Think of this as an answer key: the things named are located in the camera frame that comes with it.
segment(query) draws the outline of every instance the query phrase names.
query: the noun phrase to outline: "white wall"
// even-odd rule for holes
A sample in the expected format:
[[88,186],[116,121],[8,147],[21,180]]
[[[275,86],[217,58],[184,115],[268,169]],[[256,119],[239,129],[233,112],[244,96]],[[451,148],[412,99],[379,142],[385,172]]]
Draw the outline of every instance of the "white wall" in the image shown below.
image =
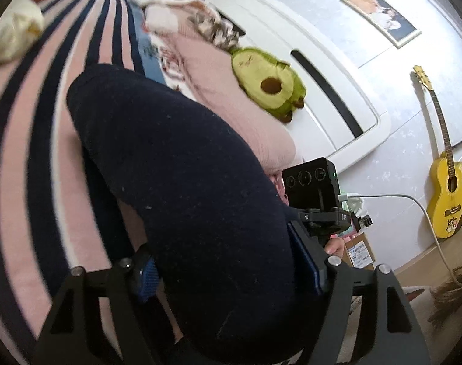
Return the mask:
[[[340,0],[280,0],[331,39],[371,82],[392,119],[388,140],[340,174],[341,190],[407,193],[427,205],[428,177],[443,149],[428,94],[411,78],[420,64],[443,107],[454,144],[462,139],[462,22],[447,0],[386,0],[422,34],[396,49],[376,28]],[[455,153],[462,159],[462,149]],[[432,244],[422,212],[409,200],[367,200],[374,225],[367,236],[376,258],[394,269]]]

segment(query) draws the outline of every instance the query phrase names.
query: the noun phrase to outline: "framed picture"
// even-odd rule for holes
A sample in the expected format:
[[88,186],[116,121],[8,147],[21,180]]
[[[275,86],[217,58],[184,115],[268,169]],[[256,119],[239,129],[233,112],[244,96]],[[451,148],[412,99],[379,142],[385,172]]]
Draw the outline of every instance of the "framed picture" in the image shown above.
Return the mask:
[[397,48],[421,32],[385,0],[341,0],[380,30]]

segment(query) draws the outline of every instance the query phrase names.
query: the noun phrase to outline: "cardboard box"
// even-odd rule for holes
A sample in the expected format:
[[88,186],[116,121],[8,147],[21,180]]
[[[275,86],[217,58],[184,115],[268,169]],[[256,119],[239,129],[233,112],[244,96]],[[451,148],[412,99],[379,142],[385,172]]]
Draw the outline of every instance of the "cardboard box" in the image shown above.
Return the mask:
[[374,269],[373,262],[375,262],[375,256],[364,233],[359,234],[346,243],[346,251],[342,260],[355,268]]

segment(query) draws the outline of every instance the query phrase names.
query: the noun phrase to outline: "pink pillow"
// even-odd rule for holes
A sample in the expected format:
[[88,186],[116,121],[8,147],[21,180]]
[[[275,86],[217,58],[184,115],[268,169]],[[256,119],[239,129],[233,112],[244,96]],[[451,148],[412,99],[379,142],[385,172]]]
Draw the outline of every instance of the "pink pillow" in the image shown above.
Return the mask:
[[186,82],[197,101],[216,113],[248,143],[265,173],[292,165],[295,144],[285,127],[240,88],[231,57],[212,44],[172,33],[166,36],[181,56]]

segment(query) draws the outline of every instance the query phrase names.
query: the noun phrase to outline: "guitar sound hole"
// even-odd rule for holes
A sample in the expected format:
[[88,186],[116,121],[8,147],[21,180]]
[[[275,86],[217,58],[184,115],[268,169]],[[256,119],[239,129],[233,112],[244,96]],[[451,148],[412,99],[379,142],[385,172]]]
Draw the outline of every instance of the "guitar sound hole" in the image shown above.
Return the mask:
[[456,176],[454,177],[449,177],[449,180],[447,181],[447,188],[449,189],[449,192],[454,192],[457,188],[457,178]]

